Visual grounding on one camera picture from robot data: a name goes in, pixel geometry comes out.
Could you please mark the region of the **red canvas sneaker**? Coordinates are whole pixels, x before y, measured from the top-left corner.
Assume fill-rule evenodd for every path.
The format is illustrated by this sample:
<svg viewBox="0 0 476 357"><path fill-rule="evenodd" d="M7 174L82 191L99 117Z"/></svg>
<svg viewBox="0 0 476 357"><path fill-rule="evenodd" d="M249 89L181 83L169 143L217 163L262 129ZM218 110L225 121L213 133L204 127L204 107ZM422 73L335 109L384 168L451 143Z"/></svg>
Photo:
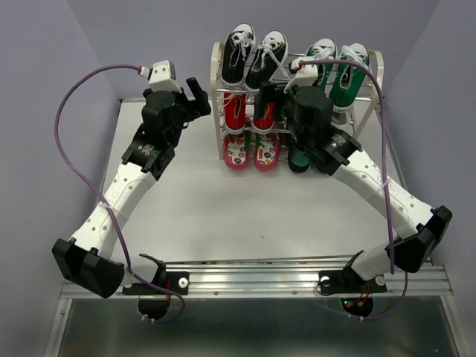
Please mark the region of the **red canvas sneaker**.
<svg viewBox="0 0 476 357"><path fill-rule="evenodd" d="M223 108L225 110L225 128L232 135L240 134L245 128L246 99L246 94L224 94Z"/></svg>
<svg viewBox="0 0 476 357"><path fill-rule="evenodd" d="M253 130L261 135L270 133L274 127L275 103L262 103L258 101L258 96L254 97L254 114L252 121Z"/></svg>

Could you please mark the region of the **black canvas sneaker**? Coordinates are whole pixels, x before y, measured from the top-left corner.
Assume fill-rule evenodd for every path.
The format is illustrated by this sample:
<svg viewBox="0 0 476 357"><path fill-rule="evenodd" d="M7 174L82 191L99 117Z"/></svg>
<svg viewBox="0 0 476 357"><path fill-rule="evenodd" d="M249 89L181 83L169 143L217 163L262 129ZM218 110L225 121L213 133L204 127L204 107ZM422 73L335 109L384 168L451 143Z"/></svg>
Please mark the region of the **black canvas sneaker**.
<svg viewBox="0 0 476 357"><path fill-rule="evenodd" d="M245 64L256 46L254 29L247 23L237 25L225 41L221 80L225 87L235 88L244 82Z"/></svg>
<svg viewBox="0 0 476 357"><path fill-rule="evenodd" d="M273 30L267 33L259 42L257 52L245 78L245 88L249 92L258 92L261 83L269 81L277 72L289 77L284 68L288 56L286 36Z"/></svg>

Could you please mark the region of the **cream shoe shelf chrome bars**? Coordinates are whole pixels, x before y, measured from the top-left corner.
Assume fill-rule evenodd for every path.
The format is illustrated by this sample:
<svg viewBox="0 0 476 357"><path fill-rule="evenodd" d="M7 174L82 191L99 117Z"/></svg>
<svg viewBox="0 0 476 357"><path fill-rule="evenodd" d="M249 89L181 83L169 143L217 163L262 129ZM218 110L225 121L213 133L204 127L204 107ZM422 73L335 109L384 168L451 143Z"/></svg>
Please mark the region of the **cream shoe shelf chrome bars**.
<svg viewBox="0 0 476 357"><path fill-rule="evenodd" d="M213 120L216 133L216 145L218 149L218 156L220 160L223 160L222 153L222 129L225 128L225 110L223 108L223 97L225 93L247 94L243 87L236 87L228 89L224 87L221 81L222 70L222 58L224 53L225 44L217 42L213 45L213 50L210 60L210 102L213 110ZM361 135L365 131L365 127L369 122L378 122L381 103L378 98L378 93L373 82L367 78L362 84L363 89L367 89L369 94L363 97L357 97L354 101L352 110L353 119L353 131L345 130L351 134L358 141L361 140ZM250 122L253 119L254 108L253 99L250 97L247 99L247 106L245 114L248 116ZM279 161L288 161L288 142L291 140L290 132L283 123L275 123L273 129L280 133L282 141L282 148L280 152ZM251 145L249 149L249 163L254 159L255 149L255 135L257 134L252 125L250 128L246 128L251 132Z"/></svg>

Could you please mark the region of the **pink slipper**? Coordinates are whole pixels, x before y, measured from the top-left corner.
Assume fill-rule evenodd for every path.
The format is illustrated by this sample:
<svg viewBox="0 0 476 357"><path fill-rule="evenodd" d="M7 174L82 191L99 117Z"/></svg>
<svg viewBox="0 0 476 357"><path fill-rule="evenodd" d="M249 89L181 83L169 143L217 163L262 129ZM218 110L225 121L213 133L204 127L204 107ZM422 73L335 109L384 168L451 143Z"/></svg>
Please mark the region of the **pink slipper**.
<svg viewBox="0 0 476 357"><path fill-rule="evenodd" d="M249 149L251 145L251 132L246 128L251 127L251 122L245 115L245 126L240 132L230 133L222 129L222 153L225 165L232 170L244 170L249 164Z"/></svg>
<svg viewBox="0 0 476 357"><path fill-rule="evenodd" d="M277 167L282 141L280 133L275 129L255 135L254 166L261 172L268 172Z"/></svg>

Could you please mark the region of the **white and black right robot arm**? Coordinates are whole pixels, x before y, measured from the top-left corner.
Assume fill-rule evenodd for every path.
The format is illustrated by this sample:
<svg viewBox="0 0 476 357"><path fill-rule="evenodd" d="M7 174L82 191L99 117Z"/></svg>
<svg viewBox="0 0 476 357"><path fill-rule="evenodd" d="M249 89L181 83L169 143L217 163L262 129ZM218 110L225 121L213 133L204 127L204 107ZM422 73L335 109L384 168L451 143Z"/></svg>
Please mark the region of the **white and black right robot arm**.
<svg viewBox="0 0 476 357"><path fill-rule="evenodd" d="M332 125L332 101L314 86L264 82L254 99L255 115L273 103L294 146L316 169L354 190L390 225L389 243L355 254L342 270L329 271L322 292L357 292L375 277L398 267L417 272L439 245L452 219L444 205L433 208L411 195L375 164L349 133Z"/></svg>

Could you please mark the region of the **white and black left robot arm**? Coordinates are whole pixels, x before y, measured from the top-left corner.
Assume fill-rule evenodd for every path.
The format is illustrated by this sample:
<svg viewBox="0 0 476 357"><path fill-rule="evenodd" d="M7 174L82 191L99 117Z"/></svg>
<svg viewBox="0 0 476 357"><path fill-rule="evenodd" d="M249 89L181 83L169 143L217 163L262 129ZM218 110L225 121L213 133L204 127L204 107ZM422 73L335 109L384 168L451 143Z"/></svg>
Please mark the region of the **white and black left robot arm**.
<svg viewBox="0 0 476 357"><path fill-rule="evenodd" d="M181 132L211 113L208 93L194 77L186 80L189 100L173 80L150 83L144 91L141 124L122 155L106 192L88 219L68 239L58 239L52 254L63 277L108 298L121 286L138 282L122 233L144 195L175 156Z"/></svg>

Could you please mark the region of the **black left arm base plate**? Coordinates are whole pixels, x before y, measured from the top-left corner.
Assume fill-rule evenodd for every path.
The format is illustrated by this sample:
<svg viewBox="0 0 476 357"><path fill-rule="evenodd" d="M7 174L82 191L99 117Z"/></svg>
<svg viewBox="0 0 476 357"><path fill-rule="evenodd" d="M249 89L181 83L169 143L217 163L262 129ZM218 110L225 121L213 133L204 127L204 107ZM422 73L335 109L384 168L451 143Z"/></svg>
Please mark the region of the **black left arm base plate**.
<svg viewBox="0 0 476 357"><path fill-rule="evenodd" d="M159 284L163 289L170 290L180 295L188 294L190 273L188 271L168 271ZM130 287L123 287L122 294L126 296L156 296L164 295L156 289L150 288L143 283L134 283Z"/></svg>

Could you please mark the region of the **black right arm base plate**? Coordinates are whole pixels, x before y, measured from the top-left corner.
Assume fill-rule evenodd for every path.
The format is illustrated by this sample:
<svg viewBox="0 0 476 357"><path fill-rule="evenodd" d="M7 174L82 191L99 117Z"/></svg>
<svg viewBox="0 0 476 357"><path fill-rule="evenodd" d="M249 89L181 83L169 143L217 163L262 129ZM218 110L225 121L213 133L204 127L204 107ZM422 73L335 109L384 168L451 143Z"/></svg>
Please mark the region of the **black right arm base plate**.
<svg viewBox="0 0 476 357"><path fill-rule="evenodd" d="M318 292L323 296L334 294L385 293L386 284L363 280L353 270L324 270L319 272Z"/></svg>

